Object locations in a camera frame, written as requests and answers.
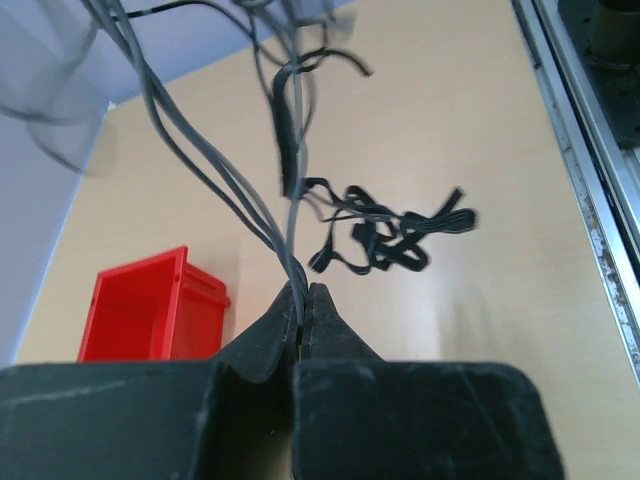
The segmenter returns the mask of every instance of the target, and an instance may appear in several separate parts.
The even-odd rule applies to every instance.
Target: wooden table
[[[427,215],[460,185],[480,228],[430,236],[433,262],[419,274],[392,268],[361,278],[335,264],[312,280],[329,285],[343,317],[386,359],[523,369],[543,394],[572,478],[636,478],[638,389],[510,3],[361,0],[353,8],[349,47],[376,73],[363,79],[333,60],[319,70],[310,175]],[[170,91],[284,221],[249,51]],[[93,165],[110,171],[83,181],[19,362],[73,361],[96,273],[177,245],[229,286],[227,339],[285,281],[275,256],[165,147],[140,99],[107,122]],[[296,253],[306,261],[326,226],[302,210]],[[357,256],[346,228],[338,246]]]

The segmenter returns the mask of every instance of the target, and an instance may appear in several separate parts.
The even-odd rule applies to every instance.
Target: tangled cable
[[[440,211],[434,217],[429,218],[414,212],[397,215],[387,207],[377,204],[364,189],[357,186],[349,187],[344,198],[340,198],[333,192],[326,179],[306,178],[308,152],[305,136],[314,117],[316,106],[316,87],[312,72],[328,58],[335,57],[346,60],[364,76],[369,76],[372,73],[361,59],[346,50],[330,45],[331,29],[336,28],[338,19],[330,0],[319,1],[323,9],[322,14],[315,17],[303,17],[296,12],[295,0],[280,0],[279,5],[286,17],[286,22],[283,23],[267,8],[276,3],[275,0],[232,0],[236,7],[243,10],[247,17],[247,26],[228,9],[206,0],[173,1],[147,10],[133,12],[125,11],[119,0],[81,0],[92,18],[90,35],[93,37],[87,37],[87,46],[83,48],[82,55],[78,57],[79,62],[73,63],[73,68],[76,68],[77,64],[85,58],[85,50],[88,50],[93,43],[96,29],[104,30],[111,37],[136,70],[149,118],[169,149],[191,173],[231,208],[256,237],[276,253],[289,277],[296,318],[300,325],[304,321],[305,300],[308,292],[308,280],[304,268],[294,257],[295,226],[299,204],[302,200],[316,210],[321,221],[330,223],[329,233],[323,248],[310,261],[311,268],[316,272],[324,271],[331,260],[345,263],[351,271],[359,275],[369,273],[372,268],[387,270],[393,263],[419,271],[429,262],[428,255],[417,246],[420,240],[434,232],[462,233],[474,228],[476,223],[474,211],[469,209],[454,210],[455,205],[462,197],[459,190],[455,190]],[[142,52],[131,20],[187,5],[199,5],[213,9],[231,21],[252,44],[258,81],[271,111],[274,136],[279,150],[282,194],[290,199],[284,233],[247,179],[187,121],[160,79],[149,67]],[[266,26],[269,32],[274,35],[285,52],[286,59],[279,59],[260,44],[257,38],[258,23]],[[301,53],[298,30],[314,25],[319,26],[322,30],[322,44],[310,52]],[[279,68],[270,84],[262,69],[263,58]],[[303,108],[301,77],[307,88],[306,114]],[[290,106],[286,94],[289,81],[293,82],[293,107]],[[218,173],[224,184],[231,190],[231,196],[225,193],[178,146],[165,127],[159,109]],[[18,118],[21,115],[21,112],[6,109],[0,109],[0,113],[12,114]],[[32,122],[58,120],[44,112],[31,112],[31,116],[24,117],[24,119]],[[46,145],[40,145],[40,147],[62,165],[76,170],[73,165],[65,162],[64,158],[58,158],[59,156],[55,155],[56,152],[48,151]],[[324,187],[329,193],[329,199],[319,196],[314,191],[316,187]],[[334,207],[336,209],[334,215],[329,219],[323,219],[316,202]],[[354,225],[352,237],[365,249],[369,261],[366,266],[357,266],[346,261],[333,249],[334,225],[337,221],[348,219],[361,220],[361,223]],[[388,234],[378,232],[379,223],[386,225]]]

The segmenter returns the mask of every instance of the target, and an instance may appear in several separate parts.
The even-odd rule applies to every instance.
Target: black cable
[[[329,232],[323,247],[309,261],[309,266],[318,273],[326,270],[332,260],[343,263],[357,275],[367,275],[372,268],[388,270],[393,264],[418,272],[429,264],[429,255],[418,246],[418,242],[424,237],[431,233],[459,234],[476,227],[477,214],[474,210],[455,209],[464,195],[458,188],[451,193],[433,217],[425,217],[410,211],[398,215],[388,207],[375,202],[363,188],[356,185],[348,187],[342,199],[324,178],[307,178],[305,184],[307,194],[336,209],[330,218],[320,219],[329,223]],[[311,191],[317,186],[327,190],[330,200]],[[317,205],[309,203],[314,207],[316,216],[320,217],[321,212],[318,213]],[[342,211],[353,214],[340,216]],[[335,224],[348,219],[363,220],[362,223],[354,225],[351,236],[363,247],[368,265],[354,265],[334,250]],[[378,232],[377,226],[380,223],[387,227],[387,235]]]

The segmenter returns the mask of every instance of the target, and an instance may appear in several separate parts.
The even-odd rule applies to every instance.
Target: red storage box
[[[227,289],[187,263],[187,252],[98,274],[79,362],[195,360],[220,350]]]

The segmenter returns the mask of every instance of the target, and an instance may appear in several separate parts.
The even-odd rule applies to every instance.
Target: metal rail
[[[640,258],[638,152],[622,151],[615,142],[557,12],[557,2],[513,0],[513,4],[609,303],[640,384],[640,288],[632,264],[632,259]]]

